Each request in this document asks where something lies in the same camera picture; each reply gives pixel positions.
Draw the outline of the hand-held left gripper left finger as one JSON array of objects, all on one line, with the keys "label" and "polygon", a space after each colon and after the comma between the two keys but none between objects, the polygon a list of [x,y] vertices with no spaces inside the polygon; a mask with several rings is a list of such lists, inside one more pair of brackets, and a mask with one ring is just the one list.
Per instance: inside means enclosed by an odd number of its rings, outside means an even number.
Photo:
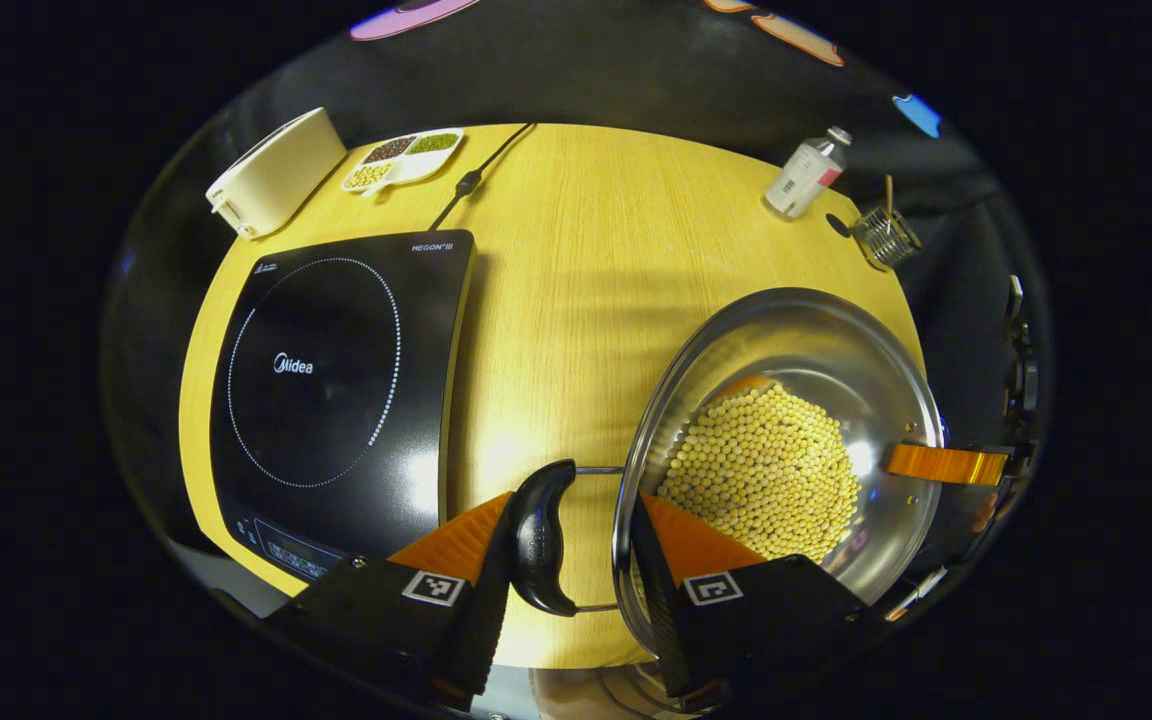
[{"label": "hand-held left gripper left finger", "polygon": [[410,705],[465,714],[486,688],[511,591],[515,493],[393,553],[346,559],[271,612],[270,632]]}]

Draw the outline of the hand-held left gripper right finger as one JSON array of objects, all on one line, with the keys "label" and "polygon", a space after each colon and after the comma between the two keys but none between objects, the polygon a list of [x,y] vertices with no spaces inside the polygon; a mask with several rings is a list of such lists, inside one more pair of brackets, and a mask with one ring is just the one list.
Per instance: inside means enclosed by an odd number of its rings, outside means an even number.
[{"label": "hand-held left gripper right finger", "polygon": [[646,647],[676,700],[723,703],[797,685],[867,643],[867,602],[799,553],[765,559],[646,495],[636,498],[630,544]]}]

